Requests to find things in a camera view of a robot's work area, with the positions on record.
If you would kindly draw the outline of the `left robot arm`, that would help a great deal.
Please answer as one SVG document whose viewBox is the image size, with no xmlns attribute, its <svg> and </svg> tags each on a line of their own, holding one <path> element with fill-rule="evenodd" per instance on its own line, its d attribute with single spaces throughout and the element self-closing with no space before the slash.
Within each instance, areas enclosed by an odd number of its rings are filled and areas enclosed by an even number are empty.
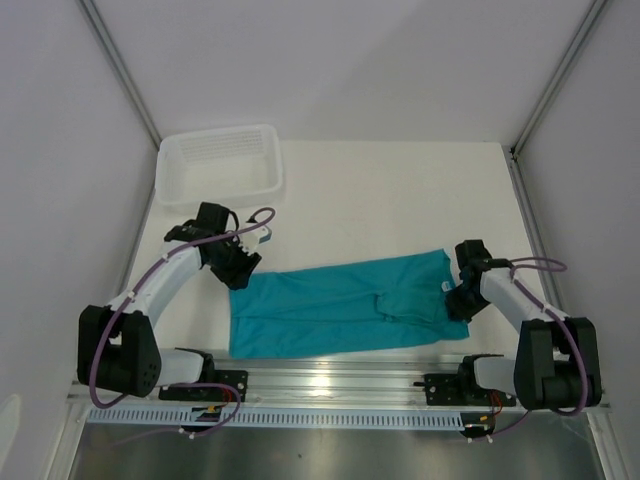
<svg viewBox="0 0 640 480">
<path fill-rule="evenodd" d="M 105 306 L 89 305 L 80 314 L 77 378 L 93 404 L 114 406 L 98 392 L 143 398 L 156 388 L 183 388 L 197 400 L 216 390 L 210 355 L 193 349 L 162 349 L 155 328 L 182 287 L 209 269 L 229 290 L 241 290 L 261 262 L 260 245 L 271 238 L 276 211 L 263 207 L 245 222 L 227 207 L 201 203 L 195 218 L 172 227 L 162 250 L 137 282 Z"/>
</svg>

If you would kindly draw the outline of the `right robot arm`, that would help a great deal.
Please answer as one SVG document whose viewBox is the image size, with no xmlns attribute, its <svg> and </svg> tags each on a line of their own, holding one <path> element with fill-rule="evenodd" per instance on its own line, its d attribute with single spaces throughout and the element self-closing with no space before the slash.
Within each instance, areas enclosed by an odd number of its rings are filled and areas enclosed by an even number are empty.
<svg viewBox="0 0 640 480">
<path fill-rule="evenodd" d="M 479 403 L 492 391 L 514 396 L 528 411 L 574 416 L 600 404 L 603 387 L 595 325 L 572 317 L 536 295 L 523 270 L 560 273 L 566 265 L 545 257 L 495 258 L 480 240 L 455 248 L 460 283 L 445 296 L 450 319 L 470 322 L 495 307 L 518 332 L 514 357 L 465 357 L 456 380 L 458 395 Z"/>
</svg>

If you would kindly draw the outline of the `teal t-shirt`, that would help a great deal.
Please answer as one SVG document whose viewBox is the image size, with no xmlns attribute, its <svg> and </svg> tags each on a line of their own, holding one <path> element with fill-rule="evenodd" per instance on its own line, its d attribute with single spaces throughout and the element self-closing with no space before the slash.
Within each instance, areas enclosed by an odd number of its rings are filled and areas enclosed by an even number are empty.
<svg viewBox="0 0 640 480">
<path fill-rule="evenodd" d="M 254 275 L 230 294 L 229 353 L 292 359 L 465 340 L 445 306 L 447 253 Z"/>
</svg>

